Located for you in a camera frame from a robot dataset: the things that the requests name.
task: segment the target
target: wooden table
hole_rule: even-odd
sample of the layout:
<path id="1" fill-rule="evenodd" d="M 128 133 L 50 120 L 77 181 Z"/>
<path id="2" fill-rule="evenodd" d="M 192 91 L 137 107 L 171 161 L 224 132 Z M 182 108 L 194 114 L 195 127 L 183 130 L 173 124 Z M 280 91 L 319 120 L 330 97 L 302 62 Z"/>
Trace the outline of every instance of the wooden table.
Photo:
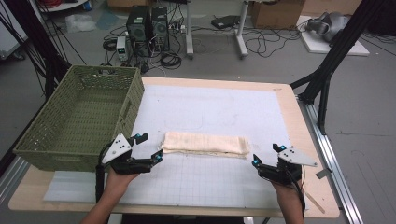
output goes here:
<path id="1" fill-rule="evenodd" d="M 295 95 L 289 85 L 272 83 L 234 82 L 217 80 L 179 79 L 161 77 L 143 77 L 143 82 L 150 85 L 224 88 L 234 90 L 273 91 L 276 94 L 287 126 L 290 142 L 304 151 L 315 161 L 320 161 L 317 150 L 306 127 L 302 112 Z M 315 174 L 323 170 L 318 167 L 305 167 L 304 192 L 310 204 L 305 212 L 306 217 L 332 218 L 339 216 L 338 205 L 332 194 L 326 177 L 318 179 Z M 93 203 L 54 203 L 43 201 L 54 172 L 45 172 L 31 166 L 19 184 L 9 202 L 12 210 L 25 211 L 77 211 L 87 212 Z M 173 215 L 206 215 L 206 216 L 238 216 L 238 217 L 282 217 L 279 210 L 247 209 L 247 208 L 213 208 L 213 207 L 181 207 L 161 205 L 127 205 L 119 204 L 114 213 L 140 214 L 173 214 Z"/>

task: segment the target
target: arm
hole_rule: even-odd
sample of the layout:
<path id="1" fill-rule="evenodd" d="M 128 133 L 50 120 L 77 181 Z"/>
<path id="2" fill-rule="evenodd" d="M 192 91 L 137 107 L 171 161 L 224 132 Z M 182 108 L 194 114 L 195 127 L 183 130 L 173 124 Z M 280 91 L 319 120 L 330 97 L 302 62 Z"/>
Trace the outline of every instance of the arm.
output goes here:
<path id="1" fill-rule="evenodd" d="M 128 189 L 129 183 L 138 175 L 118 175 L 113 169 L 108 172 L 105 191 L 99 202 L 85 216 L 80 224 L 105 223 L 113 208 Z"/>
<path id="2" fill-rule="evenodd" d="M 302 206 L 295 189 L 272 182 L 276 194 L 277 202 L 282 210 L 283 217 L 287 224 L 304 224 Z"/>

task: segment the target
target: white table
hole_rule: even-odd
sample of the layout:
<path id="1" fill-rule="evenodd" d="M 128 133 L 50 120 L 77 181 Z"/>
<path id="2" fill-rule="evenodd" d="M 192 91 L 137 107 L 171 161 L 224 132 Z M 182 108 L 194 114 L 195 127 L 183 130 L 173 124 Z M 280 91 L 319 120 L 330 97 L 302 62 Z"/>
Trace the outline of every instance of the white table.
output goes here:
<path id="1" fill-rule="evenodd" d="M 236 41 L 241 52 L 241 59 L 248 56 L 248 50 L 245 45 L 245 40 L 242 37 L 242 32 L 244 31 L 245 19 L 248 13 L 248 3 L 249 2 L 272 2 L 273 0 L 244 0 L 242 2 L 241 16 L 239 21 L 239 28 L 235 30 Z M 191 33 L 191 0 L 187 0 L 187 26 L 186 26 L 186 47 L 187 56 L 192 59 L 194 49 L 192 46 L 192 33 Z"/>

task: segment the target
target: black pole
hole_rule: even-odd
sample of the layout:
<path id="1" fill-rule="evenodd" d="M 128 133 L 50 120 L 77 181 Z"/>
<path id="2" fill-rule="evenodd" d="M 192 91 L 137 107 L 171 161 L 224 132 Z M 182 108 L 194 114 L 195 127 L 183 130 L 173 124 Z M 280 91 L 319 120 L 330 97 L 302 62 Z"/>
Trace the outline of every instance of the black pole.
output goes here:
<path id="1" fill-rule="evenodd" d="M 389 0 L 362 0 L 361 4 L 356 9 L 346 28 L 341 32 L 339 37 L 335 40 L 332 48 L 323 60 L 320 67 L 311 75 L 303 77 L 290 86 L 296 89 L 308 83 L 304 92 L 300 93 L 299 99 L 308 105 L 312 105 L 315 98 L 321 92 L 319 112 L 318 112 L 318 126 L 322 134 L 325 132 L 325 117 L 327 102 L 329 97 L 330 81 L 335 69 L 340 65 L 341 61 L 349 53 L 350 49 L 358 41 L 364 29 L 373 19 L 379 9 Z"/>

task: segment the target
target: folded towel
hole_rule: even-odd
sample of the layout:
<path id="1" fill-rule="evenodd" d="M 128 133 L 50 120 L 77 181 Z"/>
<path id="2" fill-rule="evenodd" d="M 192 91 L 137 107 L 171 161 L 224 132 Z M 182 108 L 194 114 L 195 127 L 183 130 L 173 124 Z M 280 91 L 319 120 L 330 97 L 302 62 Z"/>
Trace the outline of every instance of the folded towel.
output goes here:
<path id="1" fill-rule="evenodd" d="M 250 151 L 245 137 L 176 132 L 165 134 L 162 149 L 163 153 L 182 152 L 236 158 L 246 158 Z"/>

